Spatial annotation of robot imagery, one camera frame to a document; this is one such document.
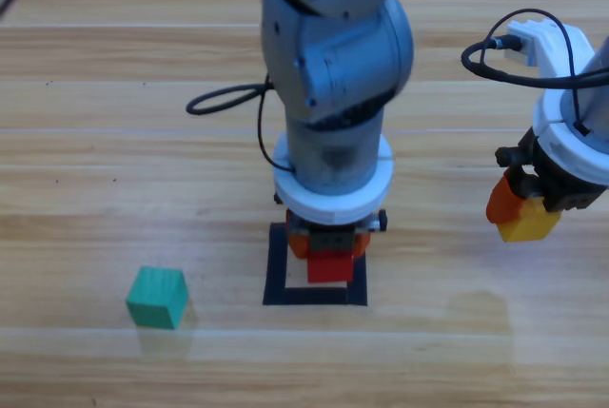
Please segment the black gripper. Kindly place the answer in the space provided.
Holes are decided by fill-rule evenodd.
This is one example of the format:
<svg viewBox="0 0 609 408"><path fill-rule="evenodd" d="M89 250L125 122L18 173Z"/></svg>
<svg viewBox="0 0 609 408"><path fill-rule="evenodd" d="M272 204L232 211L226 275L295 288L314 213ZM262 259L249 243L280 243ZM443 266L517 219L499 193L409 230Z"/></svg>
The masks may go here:
<svg viewBox="0 0 609 408"><path fill-rule="evenodd" d="M600 185L568 173L545 153L538 136L528 129L516 146L502 146L495 152L497 164L506 170L493 188L486 206L486 218L493 224L516 220L526 198L542 197L550 213L585 209L600 195Z"/></svg>
<svg viewBox="0 0 609 408"><path fill-rule="evenodd" d="M298 259L309 255L353 255L361 257L373 233L385 232L384 209L373 212L355 223L320 224L307 221L288 209L285 222L273 225L273 249L283 241Z"/></svg>

